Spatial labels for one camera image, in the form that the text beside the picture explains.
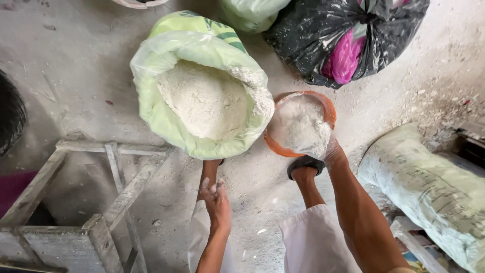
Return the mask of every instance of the concrete floor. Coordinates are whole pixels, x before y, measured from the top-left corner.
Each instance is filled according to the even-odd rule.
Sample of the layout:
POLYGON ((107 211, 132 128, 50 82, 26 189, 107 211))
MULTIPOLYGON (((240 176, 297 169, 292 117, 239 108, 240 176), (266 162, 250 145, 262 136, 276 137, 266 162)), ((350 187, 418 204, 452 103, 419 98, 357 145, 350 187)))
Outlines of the concrete floor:
MULTIPOLYGON (((95 140, 163 143, 138 117, 129 61, 163 15, 190 9, 214 18, 214 6, 214 1, 171 0, 156 8, 133 10, 110 0, 0 0, 0 69, 19 88, 29 113, 24 136, 0 159, 1 174, 39 169, 55 142, 77 131, 95 140)), ((433 1, 398 60, 337 91, 306 85, 291 75, 260 35, 240 37, 267 73, 273 95, 315 90, 332 100, 337 137, 356 170, 368 146, 403 122, 418 121, 429 134, 443 129, 440 122, 453 113, 453 119, 483 117, 485 19, 480 18, 484 13, 481 0, 458 5, 433 1), (426 94, 417 96, 421 89, 426 94), (431 97, 431 91, 437 95, 431 97), (462 106, 468 99, 470 104, 462 106)), ((145 160, 124 158, 128 181, 145 160)), ((239 272, 283 271, 284 246, 277 223, 304 210, 296 184, 286 177, 288 162, 260 138, 220 168, 219 176, 229 185, 230 242, 239 272), (267 231, 257 234, 261 229, 267 231)), ((176 151, 134 204, 151 273, 188 270, 188 226, 201 168, 200 160, 176 151), (162 224, 153 226, 154 220, 162 224)), ((114 198, 110 176, 105 157, 72 154, 45 202, 61 224, 82 225, 114 198)), ((325 201, 334 206, 328 175, 316 182, 325 201)), ((122 226, 114 239, 120 248, 129 245, 122 226)))

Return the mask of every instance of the white flour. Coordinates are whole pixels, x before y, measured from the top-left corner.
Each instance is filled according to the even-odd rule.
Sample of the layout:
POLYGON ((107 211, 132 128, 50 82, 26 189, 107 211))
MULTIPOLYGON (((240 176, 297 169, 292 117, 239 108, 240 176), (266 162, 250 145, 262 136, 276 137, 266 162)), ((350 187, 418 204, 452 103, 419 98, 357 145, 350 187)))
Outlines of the white flour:
POLYGON ((246 90, 223 70, 179 60, 162 74, 158 89, 194 136, 232 138, 246 120, 246 90))
POLYGON ((283 148, 323 159, 332 129, 323 120, 322 103, 314 96, 300 95, 275 110, 268 133, 283 148))

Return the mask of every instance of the white pants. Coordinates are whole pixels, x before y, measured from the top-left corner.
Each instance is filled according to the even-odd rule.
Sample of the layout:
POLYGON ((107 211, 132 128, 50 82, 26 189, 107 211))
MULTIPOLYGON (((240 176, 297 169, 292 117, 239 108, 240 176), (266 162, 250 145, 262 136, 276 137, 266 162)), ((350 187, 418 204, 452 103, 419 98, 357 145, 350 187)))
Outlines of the white pants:
MULTIPOLYGON (((188 261, 194 273, 209 238, 210 219, 205 201, 195 203, 190 223, 188 261)), ((279 224, 285 244, 286 273, 362 272, 345 243, 337 219, 327 205, 316 205, 279 224)), ((229 242, 221 273, 234 273, 229 242)))

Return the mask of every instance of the orange bowl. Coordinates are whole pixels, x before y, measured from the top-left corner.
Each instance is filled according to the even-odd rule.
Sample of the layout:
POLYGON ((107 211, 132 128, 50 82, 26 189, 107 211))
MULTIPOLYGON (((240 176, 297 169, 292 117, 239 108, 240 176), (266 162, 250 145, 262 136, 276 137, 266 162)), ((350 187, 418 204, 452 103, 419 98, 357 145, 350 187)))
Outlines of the orange bowl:
MULTIPOLYGON (((300 95, 311 95, 316 97, 323 106, 323 120, 330 125, 332 130, 335 128, 335 121, 337 121, 337 113, 335 112, 335 107, 333 103, 327 98, 325 95, 322 95, 315 91, 298 91, 298 92, 289 92, 283 93, 278 95, 275 98, 275 113, 278 107, 285 103, 288 99, 294 98, 300 95)), ((299 157, 304 156, 305 154, 297 154, 293 152, 291 149, 283 148, 281 145, 278 144, 268 133, 268 126, 264 129, 263 132, 264 141, 266 145, 271 149, 271 151, 275 152, 276 154, 285 156, 285 157, 299 157)))

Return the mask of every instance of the black sandal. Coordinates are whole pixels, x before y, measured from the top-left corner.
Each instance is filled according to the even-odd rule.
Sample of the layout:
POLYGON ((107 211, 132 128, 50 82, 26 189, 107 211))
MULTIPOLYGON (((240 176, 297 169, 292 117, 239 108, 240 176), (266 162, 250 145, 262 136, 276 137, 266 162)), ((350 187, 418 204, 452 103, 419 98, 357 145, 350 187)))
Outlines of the black sandal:
POLYGON ((318 172, 315 176, 317 176, 320 175, 325 169, 325 163, 309 155, 301 156, 293 161, 293 163, 288 166, 288 169, 286 169, 286 173, 288 174, 288 178, 290 180, 293 180, 291 177, 291 172, 300 167, 312 167, 316 169, 318 172))

